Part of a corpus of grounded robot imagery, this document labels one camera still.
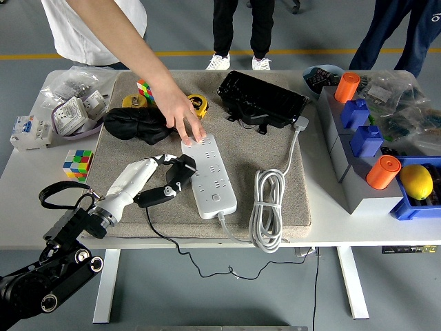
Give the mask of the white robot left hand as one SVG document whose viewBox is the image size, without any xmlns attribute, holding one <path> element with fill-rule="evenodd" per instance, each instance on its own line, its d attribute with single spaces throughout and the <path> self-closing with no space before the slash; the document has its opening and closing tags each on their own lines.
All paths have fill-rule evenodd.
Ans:
<svg viewBox="0 0 441 331">
<path fill-rule="evenodd" d="M 93 210 L 111 226 L 115 226 L 122 218 L 124 207 L 134 202 L 134 197 L 143 189 L 157 167 L 176 159 L 178 157 L 172 154 L 160 154 L 127 165 Z"/>
</svg>

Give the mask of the person's left hand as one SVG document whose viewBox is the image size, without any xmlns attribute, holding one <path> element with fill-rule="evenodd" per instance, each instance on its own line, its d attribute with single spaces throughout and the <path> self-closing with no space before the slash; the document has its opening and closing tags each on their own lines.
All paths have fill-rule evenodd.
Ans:
<svg viewBox="0 0 441 331">
<path fill-rule="evenodd" d="M 154 100 L 166 119 L 166 126 L 176 128 L 182 142 L 191 145 L 185 124 L 190 125 L 193 138 L 201 142 L 206 136 L 201 121 L 194 112 L 192 102 L 184 95 L 181 89 L 174 83 L 152 84 Z"/>
</svg>

